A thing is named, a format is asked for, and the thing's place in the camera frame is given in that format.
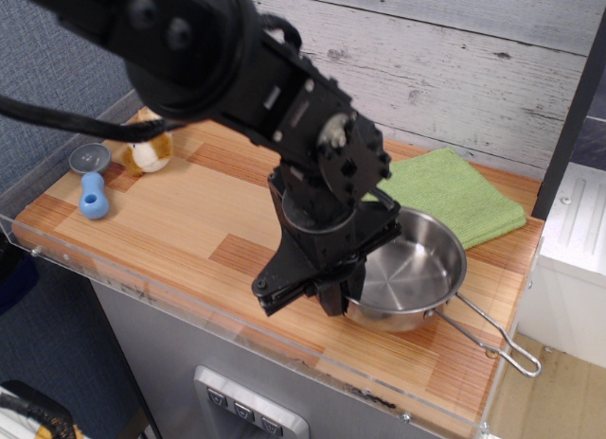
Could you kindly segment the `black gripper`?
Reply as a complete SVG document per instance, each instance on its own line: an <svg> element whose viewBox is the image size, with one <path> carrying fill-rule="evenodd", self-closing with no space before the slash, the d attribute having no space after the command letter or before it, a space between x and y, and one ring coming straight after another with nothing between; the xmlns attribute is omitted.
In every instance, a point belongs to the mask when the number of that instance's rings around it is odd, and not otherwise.
<svg viewBox="0 0 606 439"><path fill-rule="evenodd" d="M268 316L303 295L315 296L328 316L343 316L348 299L362 297L367 256L400 234L401 206L373 188L375 202L356 201L337 218L320 222L294 201L292 178L282 167L268 178L281 240L252 292Z"/></svg>

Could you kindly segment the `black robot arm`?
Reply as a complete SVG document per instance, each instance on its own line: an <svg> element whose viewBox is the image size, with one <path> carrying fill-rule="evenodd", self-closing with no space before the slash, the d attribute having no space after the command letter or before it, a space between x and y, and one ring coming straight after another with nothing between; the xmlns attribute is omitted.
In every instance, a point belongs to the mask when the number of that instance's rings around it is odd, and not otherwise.
<svg viewBox="0 0 606 439"><path fill-rule="evenodd" d="M281 241L253 293L267 314L303 295L329 316L348 311L367 256L400 231L400 207L379 189L390 157L381 131L301 53L287 20L252 0L29 1L119 56L157 119L118 126L8 97L3 115L128 143L210 119L276 152L268 184Z"/></svg>

